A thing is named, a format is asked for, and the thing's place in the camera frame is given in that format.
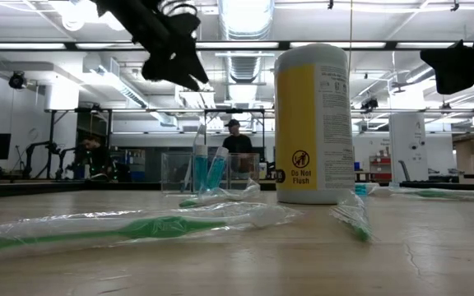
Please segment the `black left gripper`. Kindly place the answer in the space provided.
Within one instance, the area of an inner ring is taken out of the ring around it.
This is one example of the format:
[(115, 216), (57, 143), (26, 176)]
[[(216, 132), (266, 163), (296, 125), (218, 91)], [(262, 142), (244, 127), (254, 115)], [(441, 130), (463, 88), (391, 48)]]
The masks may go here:
[(194, 32), (199, 27), (198, 10), (192, 1), (147, 1), (168, 35), (157, 40), (142, 67), (146, 80), (167, 80), (192, 91), (199, 91), (198, 81), (209, 82), (197, 55)]

